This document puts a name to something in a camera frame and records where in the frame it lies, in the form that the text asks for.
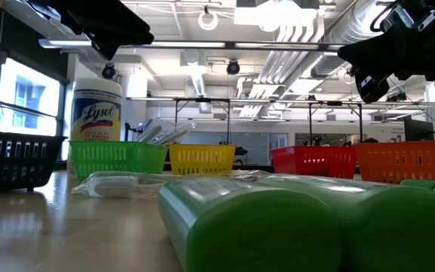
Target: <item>table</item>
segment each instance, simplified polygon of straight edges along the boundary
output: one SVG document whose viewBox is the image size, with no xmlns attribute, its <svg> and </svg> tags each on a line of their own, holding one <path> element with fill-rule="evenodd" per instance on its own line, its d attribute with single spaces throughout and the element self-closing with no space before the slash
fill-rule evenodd
<svg viewBox="0 0 435 272">
<path fill-rule="evenodd" d="M 0 193 L 0 271 L 182 272 L 156 199 L 71 196 L 54 172 L 34 193 Z"/>
</svg>

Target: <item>plastic basket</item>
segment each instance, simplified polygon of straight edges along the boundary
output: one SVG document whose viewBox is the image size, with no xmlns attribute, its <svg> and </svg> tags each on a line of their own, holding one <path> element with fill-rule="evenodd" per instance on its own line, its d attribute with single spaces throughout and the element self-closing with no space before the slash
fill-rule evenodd
<svg viewBox="0 0 435 272">
<path fill-rule="evenodd" d="M 45 186 L 63 140 L 0 132 L 0 190 Z"/>
<path fill-rule="evenodd" d="M 161 174 L 167 147 L 139 142 L 70 141 L 77 178 L 97 171 Z"/>
<path fill-rule="evenodd" d="M 234 145 L 171 144 L 173 175 L 212 174 L 233 169 Z"/>
<path fill-rule="evenodd" d="M 271 150 L 276 173 L 353 178 L 355 150 L 351 147 L 285 147 Z"/>
<path fill-rule="evenodd" d="M 435 141 L 356 144 L 354 148 L 364 181 L 435 181 Z"/>
</svg>

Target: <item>red basket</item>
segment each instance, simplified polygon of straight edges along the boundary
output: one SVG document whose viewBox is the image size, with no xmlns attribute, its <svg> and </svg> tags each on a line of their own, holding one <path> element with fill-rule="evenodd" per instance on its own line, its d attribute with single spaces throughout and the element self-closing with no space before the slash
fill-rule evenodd
<svg viewBox="0 0 435 272">
<path fill-rule="evenodd" d="M 435 180 L 435 141 L 354 145 L 364 181 Z"/>
<path fill-rule="evenodd" d="M 352 147 L 285 147 L 271 150 L 276 173 L 353 178 L 356 168 Z"/>
</svg>

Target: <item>black basket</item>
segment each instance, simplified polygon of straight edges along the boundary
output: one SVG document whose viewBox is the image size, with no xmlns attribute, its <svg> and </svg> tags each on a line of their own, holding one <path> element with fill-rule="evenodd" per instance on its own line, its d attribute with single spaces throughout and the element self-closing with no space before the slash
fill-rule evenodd
<svg viewBox="0 0 435 272">
<path fill-rule="evenodd" d="M 0 190 L 45 186 L 63 140 L 0 132 Z"/>
</svg>

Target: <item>yellow basket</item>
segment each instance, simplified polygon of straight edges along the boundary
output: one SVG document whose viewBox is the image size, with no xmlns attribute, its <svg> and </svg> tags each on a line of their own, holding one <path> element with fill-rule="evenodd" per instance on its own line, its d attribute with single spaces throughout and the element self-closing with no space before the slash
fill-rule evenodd
<svg viewBox="0 0 435 272">
<path fill-rule="evenodd" d="M 233 169 L 233 145 L 170 144 L 173 175 L 212 174 Z"/>
</svg>

